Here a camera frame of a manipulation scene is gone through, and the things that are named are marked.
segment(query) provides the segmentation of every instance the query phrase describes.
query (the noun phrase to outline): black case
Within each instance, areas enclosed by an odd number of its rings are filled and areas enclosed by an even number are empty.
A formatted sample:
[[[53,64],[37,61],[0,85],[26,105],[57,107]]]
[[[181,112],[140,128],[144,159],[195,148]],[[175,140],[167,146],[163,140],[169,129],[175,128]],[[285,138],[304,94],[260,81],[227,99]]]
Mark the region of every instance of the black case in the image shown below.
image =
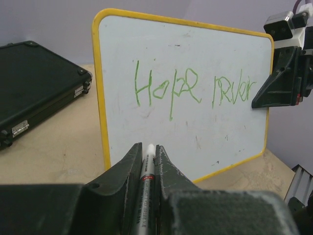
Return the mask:
[[[0,148],[87,94],[91,81],[90,72],[36,42],[0,47]]]

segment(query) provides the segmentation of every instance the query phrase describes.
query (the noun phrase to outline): dry erase marker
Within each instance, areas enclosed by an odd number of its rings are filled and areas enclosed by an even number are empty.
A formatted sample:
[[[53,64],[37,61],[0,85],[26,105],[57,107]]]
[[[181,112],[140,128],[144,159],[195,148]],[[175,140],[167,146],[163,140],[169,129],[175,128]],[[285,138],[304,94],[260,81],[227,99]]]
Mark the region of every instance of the dry erase marker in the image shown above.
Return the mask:
[[[150,144],[146,155],[143,156],[131,235],[156,234],[156,217],[154,210],[155,157],[156,148],[153,144]]]

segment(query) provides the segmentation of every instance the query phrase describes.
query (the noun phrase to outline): wooden table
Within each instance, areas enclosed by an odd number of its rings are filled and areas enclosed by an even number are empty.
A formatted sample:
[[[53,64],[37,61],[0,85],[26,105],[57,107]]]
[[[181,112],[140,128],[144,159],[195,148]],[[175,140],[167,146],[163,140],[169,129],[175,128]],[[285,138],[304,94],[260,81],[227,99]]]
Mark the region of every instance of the wooden table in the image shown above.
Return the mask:
[[[93,65],[83,67],[94,73]],[[103,172],[95,77],[88,95],[0,151],[0,184],[87,183]],[[293,176],[294,172],[267,150],[263,156],[197,185],[266,189],[285,197]]]

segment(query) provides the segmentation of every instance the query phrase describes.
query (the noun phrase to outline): wall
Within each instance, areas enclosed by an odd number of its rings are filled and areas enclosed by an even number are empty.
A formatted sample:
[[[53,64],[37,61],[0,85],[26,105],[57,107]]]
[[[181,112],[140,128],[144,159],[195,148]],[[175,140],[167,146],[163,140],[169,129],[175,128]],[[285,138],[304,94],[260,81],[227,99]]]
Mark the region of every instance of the wall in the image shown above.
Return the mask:
[[[76,63],[92,63],[91,23],[114,7],[263,32],[268,16],[292,10],[295,0],[1,0],[0,46],[34,40]],[[313,95],[298,107],[270,112],[268,148],[290,167],[313,172]]]

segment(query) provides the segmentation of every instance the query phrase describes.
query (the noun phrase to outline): whiteboard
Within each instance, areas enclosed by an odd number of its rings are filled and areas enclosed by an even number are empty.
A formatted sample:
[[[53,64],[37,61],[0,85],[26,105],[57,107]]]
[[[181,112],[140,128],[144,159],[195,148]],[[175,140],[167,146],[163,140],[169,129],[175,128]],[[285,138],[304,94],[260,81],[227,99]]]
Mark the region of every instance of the whiteboard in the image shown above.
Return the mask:
[[[268,109],[251,102],[269,35],[117,9],[92,30],[106,169],[136,142],[163,145],[194,182],[263,153]]]

